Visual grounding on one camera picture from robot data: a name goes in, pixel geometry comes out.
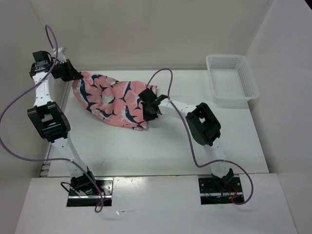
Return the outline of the pink shark print shorts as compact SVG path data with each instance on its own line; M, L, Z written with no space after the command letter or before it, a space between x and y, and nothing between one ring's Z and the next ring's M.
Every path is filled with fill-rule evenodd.
M89 72L81 74L81 79L73 81L72 90L84 109L108 125L138 131L148 128L138 95L146 88L156 93L156 85L141 81L119 81Z

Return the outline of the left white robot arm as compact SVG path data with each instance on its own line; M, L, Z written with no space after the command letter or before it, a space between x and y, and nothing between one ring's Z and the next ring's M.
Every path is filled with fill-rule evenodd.
M31 66L30 77L36 85L36 96L27 115L40 137L50 142L66 159L71 187L76 192L91 195L97 190L97 182L79 157L70 139L70 123L54 99L56 79L69 82L81 78L82 74L65 57L64 47L53 50L52 55L47 51L37 51L33 57L35 62Z

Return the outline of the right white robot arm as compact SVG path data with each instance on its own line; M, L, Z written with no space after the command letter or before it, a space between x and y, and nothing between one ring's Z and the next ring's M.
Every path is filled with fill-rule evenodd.
M143 118L151 121L159 115L178 117L186 129L189 142L194 140L201 145L212 160L214 186L224 192L231 186L233 170L226 165L226 156L221 147L221 124L209 106L202 102L198 105L187 104L170 99L166 95L157 96L146 88L139 95L142 101Z

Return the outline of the white plastic basket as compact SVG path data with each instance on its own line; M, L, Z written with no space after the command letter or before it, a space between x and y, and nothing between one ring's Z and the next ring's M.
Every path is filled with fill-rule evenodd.
M248 102L259 97L249 61L242 55L208 55L207 71L214 102Z

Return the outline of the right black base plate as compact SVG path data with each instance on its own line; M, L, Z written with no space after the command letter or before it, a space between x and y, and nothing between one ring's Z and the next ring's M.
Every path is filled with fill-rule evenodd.
M201 205L231 204L245 201L240 178L235 176L225 188L217 185L217 180L211 176L199 177L199 194Z

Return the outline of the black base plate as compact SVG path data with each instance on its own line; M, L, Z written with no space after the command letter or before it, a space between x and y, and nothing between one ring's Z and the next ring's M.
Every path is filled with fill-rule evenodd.
M112 206L113 182L113 178L96 179L96 184L104 197L104 207ZM67 207L95 207L100 202L100 195L97 191L87 195L84 192L78 192L67 182L62 182L61 185L68 193Z
M225 188L217 185L217 180L211 176L199 177L199 194L201 205L231 204L245 201L240 178L235 176Z

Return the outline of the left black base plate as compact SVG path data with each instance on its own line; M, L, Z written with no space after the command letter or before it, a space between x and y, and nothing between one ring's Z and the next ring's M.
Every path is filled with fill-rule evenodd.
M96 184L104 197L104 207L112 206L113 182L113 178L96 179ZM61 185L68 193L67 207L95 207L100 202L100 195L97 191L87 195L84 192L78 192L67 182L62 182Z

